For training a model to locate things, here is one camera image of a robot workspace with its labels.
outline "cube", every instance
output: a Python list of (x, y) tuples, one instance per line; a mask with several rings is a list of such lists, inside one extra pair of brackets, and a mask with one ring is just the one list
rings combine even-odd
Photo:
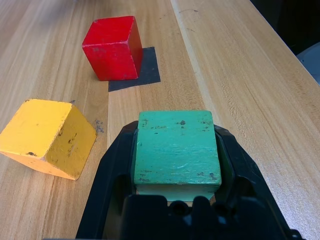
[(42, 173), (76, 180), (96, 131), (71, 103), (26, 100), (0, 134), (0, 153)]
[(138, 121), (133, 181), (168, 201), (213, 197), (221, 185), (210, 111), (145, 111)]
[(100, 81), (139, 77), (143, 49), (134, 16), (95, 20), (82, 49)]

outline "black tape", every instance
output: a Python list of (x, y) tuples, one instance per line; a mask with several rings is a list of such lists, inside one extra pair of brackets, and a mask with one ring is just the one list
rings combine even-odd
[(146, 47), (143, 49), (140, 77), (134, 80), (109, 81), (109, 92), (159, 82), (160, 75), (155, 47)]

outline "black plastic mount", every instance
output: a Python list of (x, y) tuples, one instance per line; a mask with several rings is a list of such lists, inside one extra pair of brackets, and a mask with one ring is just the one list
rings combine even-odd
[(121, 130), (102, 157), (77, 239), (302, 239), (290, 229), (256, 163), (226, 129), (214, 126), (222, 184), (211, 206), (136, 195), (132, 185), (138, 121)]

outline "dark background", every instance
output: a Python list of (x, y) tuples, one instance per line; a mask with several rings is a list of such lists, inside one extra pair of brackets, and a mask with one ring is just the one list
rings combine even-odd
[(320, 0), (251, 0), (297, 55), (320, 42)]

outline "wooden surface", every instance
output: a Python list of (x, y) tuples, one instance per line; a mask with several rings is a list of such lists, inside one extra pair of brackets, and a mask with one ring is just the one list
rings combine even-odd
[[(108, 94), (81, 43), (136, 16), (160, 83)], [(1, 239), (74, 238), (98, 163), (148, 110), (209, 110), (258, 164), (290, 227), (320, 232), (320, 87), (249, 0), (0, 0), (0, 131), (27, 98), (73, 101), (98, 131), (77, 181), (0, 156)]]

